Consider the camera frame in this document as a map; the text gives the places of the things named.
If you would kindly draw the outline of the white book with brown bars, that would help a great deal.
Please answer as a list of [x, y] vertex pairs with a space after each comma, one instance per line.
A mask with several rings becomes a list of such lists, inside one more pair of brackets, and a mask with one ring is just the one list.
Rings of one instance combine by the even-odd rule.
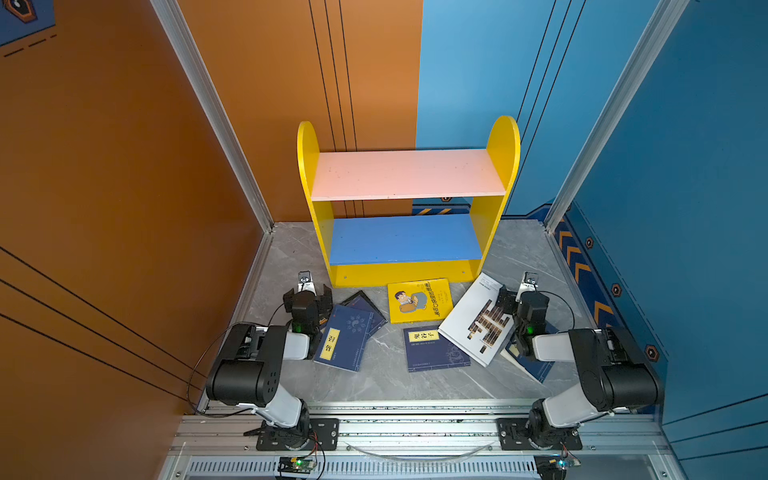
[[507, 345], [514, 328], [517, 293], [482, 273], [467, 289], [438, 331], [474, 361], [488, 367]]

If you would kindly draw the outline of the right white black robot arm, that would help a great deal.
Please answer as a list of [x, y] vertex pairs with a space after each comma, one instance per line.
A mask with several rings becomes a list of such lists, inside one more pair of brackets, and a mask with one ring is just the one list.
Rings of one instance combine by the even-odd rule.
[[514, 320], [513, 359], [529, 364], [566, 362], [576, 368], [575, 386], [534, 402], [527, 421], [530, 436], [563, 433], [617, 408], [642, 409], [662, 401], [662, 383], [627, 330], [572, 328], [549, 333], [549, 298], [535, 289], [513, 293], [501, 287], [497, 305]]

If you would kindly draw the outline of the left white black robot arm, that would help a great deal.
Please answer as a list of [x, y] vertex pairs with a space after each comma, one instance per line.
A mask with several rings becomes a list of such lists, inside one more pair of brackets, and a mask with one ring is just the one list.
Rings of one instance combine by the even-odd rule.
[[281, 384], [283, 362], [312, 357], [333, 307], [332, 290], [306, 279], [283, 295], [285, 325], [240, 323], [226, 333], [206, 383], [207, 398], [261, 416], [270, 427], [305, 431], [305, 402]]

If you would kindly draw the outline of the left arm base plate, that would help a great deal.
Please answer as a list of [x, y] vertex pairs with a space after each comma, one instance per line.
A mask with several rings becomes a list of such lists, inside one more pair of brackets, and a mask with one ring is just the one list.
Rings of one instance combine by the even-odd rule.
[[256, 441], [256, 450], [309, 451], [317, 447], [329, 452], [337, 449], [340, 421], [338, 418], [311, 417], [301, 420], [296, 427], [280, 428], [263, 425]]

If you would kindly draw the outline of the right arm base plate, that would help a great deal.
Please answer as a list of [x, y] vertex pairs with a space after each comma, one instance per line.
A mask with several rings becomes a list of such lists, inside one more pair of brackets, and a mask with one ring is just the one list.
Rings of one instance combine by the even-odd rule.
[[561, 450], [579, 451], [583, 444], [575, 428], [555, 428], [546, 421], [533, 426], [529, 419], [499, 418], [497, 435], [504, 451]]

